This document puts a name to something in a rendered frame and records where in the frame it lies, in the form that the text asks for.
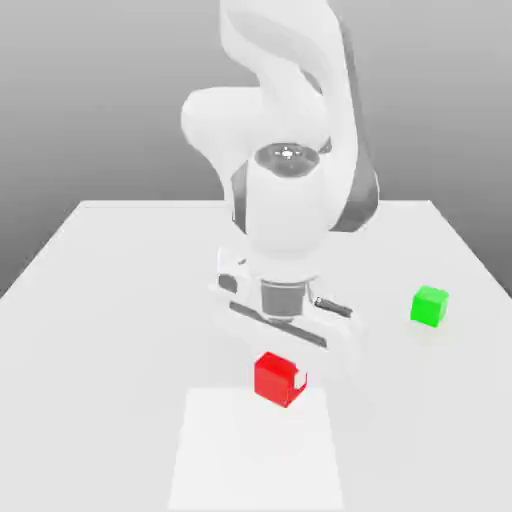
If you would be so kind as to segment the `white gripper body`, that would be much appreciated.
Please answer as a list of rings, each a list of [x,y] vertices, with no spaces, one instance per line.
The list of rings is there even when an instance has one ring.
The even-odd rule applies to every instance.
[[[302,367],[357,365],[357,316],[348,306],[308,294],[303,312],[283,320],[218,285],[211,284],[209,292],[219,327],[253,350],[270,351]]]

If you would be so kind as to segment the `small red cube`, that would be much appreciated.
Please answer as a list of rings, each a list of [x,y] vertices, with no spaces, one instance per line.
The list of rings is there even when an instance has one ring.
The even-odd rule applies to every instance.
[[[254,364],[254,391],[257,395],[287,408],[303,391],[294,390],[296,364],[275,355],[264,353]]]

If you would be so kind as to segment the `small green cube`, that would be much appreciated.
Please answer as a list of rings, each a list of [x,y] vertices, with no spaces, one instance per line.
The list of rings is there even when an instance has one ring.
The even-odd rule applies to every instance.
[[[423,285],[413,297],[410,319],[437,328],[446,314],[448,300],[447,291]]]

